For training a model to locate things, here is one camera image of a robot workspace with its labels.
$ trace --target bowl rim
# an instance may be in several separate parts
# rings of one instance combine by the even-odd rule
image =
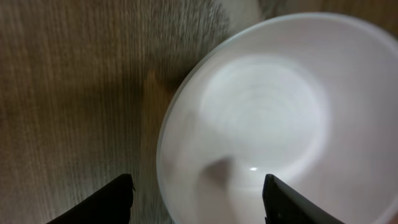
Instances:
[[[286,22],[286,21],[292,21],[292,20],[296,20],[296,19],[326,19],[326,20],[330,20],[330,21],[349,24],[353,27],[362,29],[363,31],[367,32],[369,35],[372,35],[373,37],[375,37],[377,40],[379,40],[381,42],[381,44],[386,45],[386,47],[388,49],[390,49],[392,52],[394,52],[396,57],[398,58],[398,42],[392,36],[392,34],[388,33],[386,30],[378,27],[375,24],[365,21],[364,19],[360,19],[360,18],[353,17],[353,16],[347,16],[344,14],[333,13],[333,12],[302,12],[302,13],[289,14],[289,15],[285,15],[285,16],[277,16],[272,19],[262,21],[256,25],[251,26],[251,27],[248,27],[247,29],[244,29],[241,32],[238,32],[237,34],[224,40],[217,47],[215,47],[212,51],[210,51],[203,59],[201,59],[194,66],[194,68],[189,72],[189,74],[184,78],[183,82],[181,82],[181,84],[177,88],[177,91],[175,92],[172,100],[170,101],[170,104],[169,104],[169,106],[166,110],[166,113],[164,115],[162,125],[160,127],[159,138],[157,141],[157,151],[156,151],[157,182],[159,185],[160,196],[162,197],[163,203],[164,203],[171,219],[176,224],[182,224],[182,223],[178,218],[176,218],[175,212],[170,209],[169,203],[165,199],[164,184],[162,181],[162,169],[160,168],[159,164],[162,159],[162,152],[161,152],[162,140],[164,137],[167,121],[169,120],[169,117],[173,110],[174,104],[177,101],[177,99],[179,98],[182,90],[185,88],[185,86],[187,85],[187,83],[189,82],[191,77],[194,74],[196,74],[196,72],[199,70],[199,68],[201,68],[210,58],[212,58],[212,56],[214,56],[214,54],[216,54],[222,48],[239,40],[245,34],[253,32],[262,27],[265,27],[265,26],[268,26],[271,24],[275,24],[278,22]],[[388,208],[384,212],[382,212],[381,216],[377,219],[377,221],[375,221],[375,223],[387,223],[394,216],[397,208],[398,208],[398,195],[395,197],[395,199],[393,200],[391,205],[389,205]]]

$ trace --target wood grain surface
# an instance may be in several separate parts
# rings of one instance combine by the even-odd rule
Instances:
[[[396,0],[0,0],[0,222],[46,223],[122,173],[172,223],[156,145],[193,66],[263,19],[330,11],[398,35]]]

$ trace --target white bowl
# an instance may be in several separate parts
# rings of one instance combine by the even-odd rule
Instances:
[[[397,211],[398,45],[335,14],[278,17],[230,38],[184,80],[157,151],[177,223],[263,223],[278,176],[345,223]]]

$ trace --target table surface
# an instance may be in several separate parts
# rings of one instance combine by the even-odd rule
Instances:
[[[172,223],[156,145],[211,49],[271,17],[339,12],[398,35],[396,0],[0,0],[0,222],[45,223],[122,173],[131,223]]]

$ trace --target white plastic bowl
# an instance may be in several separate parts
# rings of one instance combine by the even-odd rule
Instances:
[[[157,151],[175,222],[264,223],[267,173],[345,223],[397,211],[398,45],[347,16],[246,29],[184,80]]]

